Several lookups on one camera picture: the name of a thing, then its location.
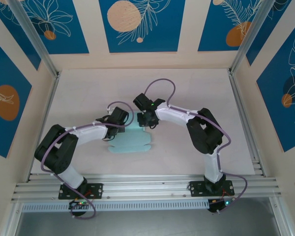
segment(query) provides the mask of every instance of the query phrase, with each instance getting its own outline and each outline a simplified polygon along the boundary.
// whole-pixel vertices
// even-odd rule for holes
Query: metal frame
[[[244,198],[267,197],[270,199],[276,221],[278,223],[281,235],[294,236],[295,226],[291,220],[285,203],[281,197],[281,192],[274,177],[268,177],[268,171],[263,163],[260,152],[258,150],[254,134],[251,130],[250,122],[247,117],[245,105],[242,101],[240,89],[234,77],[234,71],[238,68],[240,62],[244,58],[252,41],[254,40],[258,30],[260,29],[267,13],[272,7],[275,0],[264,1],[256,14],[254,24],[250,27],[247,36],[244,38],[240,46],[235,60],[231,68],[228,70],[229,79],[232,85],[235,101],[237,104],[239,116],[242,122],[243,130],[247,139],[249,151],[252,157],[252,162],[255,168],[254,176],[245,176],[248,180],[248,188]],[[49,54],[43,45],[39,35],[35,31],[24,9],[17,0],[7,0],[13,14],[16,16],[23,30],[27,34],[31,43],[34,45],[38,54],[46,64],[48,70],[55,76],[55,82],[48,101],[46,113],[44,116],[41,132],[48,116],[57,85],[59,82],[58,72]],[[113,204],[138,203],[165,203],[171,206],[172,203],[181,203],[181,206],[186,206],[183,203],[189,202],[205,202],[208,199],[216,197],[199,197],[192,198],[187,186],[190,181],[203,180],[202,175],[186,175],[186,176],[127,176],[127,175],[85,175],[89,182],[101,182],[104,184],[103,194],[101,200],[96,200],[95,203],[99,206],[112,206]],[[239,178],[228,178],[233,181],[234,190],[240,193],[243,190],[244,182]],[[31,206],[43,204],[43,208],[37,207],[39,210],[48,209],[50,206],[63,206],[68,201],[58,199],[60,183],[54,177],[47,174],[30,175],[27,182],[18,183],[15,188],[10,206],[10,216],[6,227],[3,229],[1,235],[12,236],[15,235],[18,222],[20,220],[22,209],[29,209]]]
[[[98,211],[133,211],[133,210],[187,210],[209,209],[208,199],[187,200],[152,200],[152,201],[96,201]],[[69,212],[66,202],[24,204],[22,212]],[[81,206],[76,211],[93,211],[93,208]]]
[[[15,18],[20,23],[20,26],[24,30],[26,36],[29,38],[33,47],[37,51],[38,55],[40,56],[42,61],[45,63],[48,71],[56,78],[58,75],[57,69],[54,63],[52,62],[45,45],[41,41],[37,31],[35,30],[35,27],[33,26],[30,19],[28,18],[21,3],[18,0],[6,0],[6,2],[8,3]]]

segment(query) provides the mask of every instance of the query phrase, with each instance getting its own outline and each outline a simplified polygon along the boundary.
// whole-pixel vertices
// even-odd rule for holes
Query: light blue foam piece
[[[144,131],[144,127],[140,127],[137,122],[137,113],[133,122],[125,128],[124,133],[118,133],[116,137],[109,141],[111,145],[108,150],[112,153],[130,153],[148,151],[151,149],[151,135]]]

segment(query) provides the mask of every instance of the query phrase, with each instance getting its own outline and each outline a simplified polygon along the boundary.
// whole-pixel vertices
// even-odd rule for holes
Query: robotic arm
[[[133,102],[142,112],[138,114],[139,126],[155,128],[160,120],[166,120],[187,127],[193,146],[205,154],[206,190],[209,194],[218,195],[226,179],[219,169],[217,157],[217,149],[222,144],[223,133],[206,120],[191,115],[199,114],[219,126],[213,114],[207,108],[202,108],[200,111],[189,111],[167,105],[162,99],[153,102],[143,93],[138,95]]]
[[[206,196],[221,196],[221,190],[226,182],[226,177],[219,169],[217,149],[222,144],[223,133],[205,119],[192,115],[199,114],[218,125],[212,113],[206,108],[202,108],[200,111],[189,111],[167,105],[165,100],[162,99],[157,99],[153,102],[143,93],[137,96],[133,102],[142,112],[137,117],[139,126],[155,128],[160,120],[166,120],[187,127],[194,147],[204,154],[205,159],[206,172],[204,184],[198,184],[202,187],[199,192],[204,192]],[[124,120],[128,116],[128,112],[116,107],[111,115],[97,119],[93,122],[93,125],[79,127],[78,129],[76,127],[63,128],[60,125],[54,125],[36,149],[34,156],[41,162],[51,144],[67,130],[73,130],[58,141],[59,146],[52,147],[45,159],[44,165],[63,179],[71,188],[85,195],[89,191],[90,186],[87,180],[71,165],[75,148],[93,140],[110,139],[118,132],[124,132],[122,128],[96,124],[124,125]],[[65,190],[66,193],[60,194],[59,198],[74,199],[77,197],[66,186],[62,185],[61,187],[63,189],[60,190],[60,193],[62,190]]]
[[[89,190],[88,182],[71,165],[75,148],[93,140],[111,139],[118,132],[124,132],[124,128],[96,124],[105,123],[124,125],[124,120],[127,117],[129,117],[128,112],[120,109],[119,107],[116,107],[110,115],[106,115],[94,121],[92,123],[93,126],[76,129],[76,127],[64,128],[56,124],[48,131],[47,135],[36,149],[34,156],[41,162],[47,149],[56,140],[56,138],[58,138],[65,131],[73,129],[74,131],[66,134],[57,142],[59,147],[52,147],[51,151],[48,153],[44,165],[48,167],[53,173],[58,175],[61,179],[63,179],[63,181],[65,181],[71,188],[76,189],[78,192],[84,195]],[[66,188],[65,191],[66,193],[64,194],[64,197],[67,195],[69,195],[69,198],[77,197],[76,194],[70,191],[70,189]]]

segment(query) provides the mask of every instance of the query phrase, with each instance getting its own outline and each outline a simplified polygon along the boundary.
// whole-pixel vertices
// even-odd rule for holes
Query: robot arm
[[[51,127],[47,135],[40,143],[35,151],[35,158],[40,162],[43,159],[49,146],[57,137],[67,130],[73,129],[72,132],[66,134],[58,141],[59,147],[53,147],[49,152],[44,165],[47,166],[53,173],[63,179],[70,187],[85,194],[87,180],[79,174],[71,165],[72,156],[77,146],[88,143],[93,140],[102,140],[112,138],[118,132],[124,132],[124,129],[112,127],[108,125],[95,125],[97,123],[124,125],[124,120],[129,116],[129,113],[116,107],[110,115],[97,119],[93,122],[93,126],[79,128],[63,128],[56,124]]]
[[[202,108],[200,111],[189,111],[172,105],[167,106],[165,100],[157,99],[153,102],[143,93],[137,96],[133,102],[142,111],[141,114],[138,114],[140,126],[155,127],[160,120],[166,120],[187,127],[194,147],[202,154],[205,154],[205,178],[213,184],[223,180],[216,153],[219,145],[222,144],[223,134],[210,123],[190,114],[202,115],[218,125],[208,109]]]

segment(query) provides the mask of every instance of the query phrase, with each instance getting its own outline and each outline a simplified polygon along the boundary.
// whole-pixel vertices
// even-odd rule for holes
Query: white work surface
[[[72,127],[91,123],[106,115],[106,107],[113,101],[127,102],[138,110],[133,99],[158,78],[168,78],[176,84],[171,104],[190,110],[210,109],[230,135],[232,144],[221,151],[222,169],[254,175],[226,69],[64,70],[43,137],[54,124]],[[172,84],[161,81],[150,87],[147,96],[151,100],[166,100],[172,90]],[[118,106],[128,110],[122,104]],[[108,142],[96,140],[76,148],[73,166],[82,174],[204,174],[202,154],[193,147],[186,127],[162,121],[154,130],[146,131],[152,138],[152,147],[147,152],[113,154],[108,151]],[[41,172],[40,163],[35,160],[32,173]]]

